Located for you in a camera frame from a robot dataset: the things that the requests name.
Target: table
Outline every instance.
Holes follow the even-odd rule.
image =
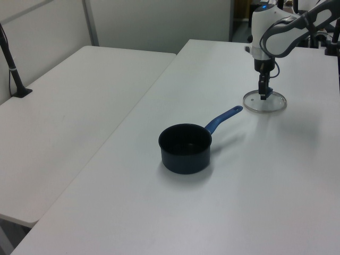
[[[33,227],[175,54],[83,47],[0,106],[0,218]]]
[[[221,124],[208,168],[161,163],[163,129],[205,125],[257,87],[243,47],[190,40],[13,255],[338,254],[339,84],[323,51],[277,60],[287,109]]]

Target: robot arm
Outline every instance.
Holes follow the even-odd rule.
[[[340,18],[340,0],[320,0],[303,15],[290,14],[273,4],[257,8],[252,17],[251,46],[245,50],[254,58],[255,70],[260,72],[259,94],[266,100],[272,93],[270,72],[275,57],[287,56],[296,44],[308,35]]]
[[[261,49],[270,57],[287,56],[298,42],[340,17],[340,1],[320,1],[299,18],[281,19],[271,25],[260,39]]]

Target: black cable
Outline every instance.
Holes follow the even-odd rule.
[[[8,89],[10,91],[11,97],[13,97],[12,92],[11,92],[11,71],[8,71]]]
[[[0,29],[1,29],[1,33],[4,35],[5,40],[6,40],[6,44],[7,46],[9,45],[9,41],[7,39],[6,33],[4,28],[2,27],[2,25],[0,24]],[[11,70],[8,70],[8,90],[10,91],[10,95],[12,97],[12,92],[11,92]]]
[[[5,37],[5,40],[6,40],[6,43],[7,43],[7,46],[8,46],[8,45],[9,45],[9,41],[7,40],[7,36],[6,36],[5,30],[4,30],[4,28],[2,27],[1,23],[0,23],[0,29],[1,29],[2,34],[3,34],[4,37]]]
[[[280,74],[280,67],[278,66],[278,64],[277,64],[276,61],[275,61],[275,65],[276,65],[276,67],[277,67],[277,75],[271,76],[270,78],[276,78],[276,77],[278,77],[278,75]]]

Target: blue handle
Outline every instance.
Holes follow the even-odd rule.
[[[220,125],[222,122],[226,121],[230,117],[234,116],[235,114],[239,113],[243,110],[243,107],[238,105],[234,108],[230,109],[229,111],[219,115],[218,117],[214,118],[212,121],[209,122],[209,124],[205,127],[206,130],[209,131],[210,134],[213,134],[214,131],[217,129],[218,125]]]

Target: pot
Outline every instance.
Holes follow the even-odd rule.
[[[235,106],[213,119],[206,127],[178,124],[164,130],[158,139],[166,168],[178,174],[194,174],[210,163],[211,135],[223,121],[242,111]]]

